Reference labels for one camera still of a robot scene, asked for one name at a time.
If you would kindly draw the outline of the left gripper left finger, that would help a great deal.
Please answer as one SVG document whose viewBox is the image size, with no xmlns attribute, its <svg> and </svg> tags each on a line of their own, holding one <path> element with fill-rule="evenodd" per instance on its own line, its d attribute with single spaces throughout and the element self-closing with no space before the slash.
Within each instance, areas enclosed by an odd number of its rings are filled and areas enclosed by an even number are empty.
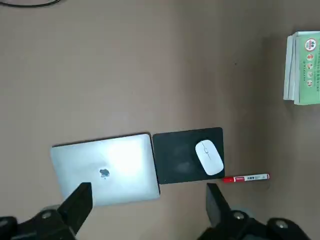
<svg viewBox="0 0 320 240">
<path fill-rule="evenodd" d="M 18 223 L 14 216 L 0 218 L 2 240 L 75 240 L 93 208 L 92 184 L 82 182 L 58 208 L 40 211 Z"/>
</svg>

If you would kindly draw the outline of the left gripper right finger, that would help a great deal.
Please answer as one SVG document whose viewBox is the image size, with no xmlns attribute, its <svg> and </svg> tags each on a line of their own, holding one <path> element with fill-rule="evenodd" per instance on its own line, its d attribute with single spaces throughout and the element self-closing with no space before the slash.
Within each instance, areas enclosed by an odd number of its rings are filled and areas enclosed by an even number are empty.
<svg viewBox="0 0 320 240">
<path fill-rule="evenodd" d="M 211 223 L 199 240 L 309 240 L 293 221 L 273 217 L 266 224 L 241 210 L 232 210 L 215 183 L 206 185 L 205 207 Z"/>
</svg>

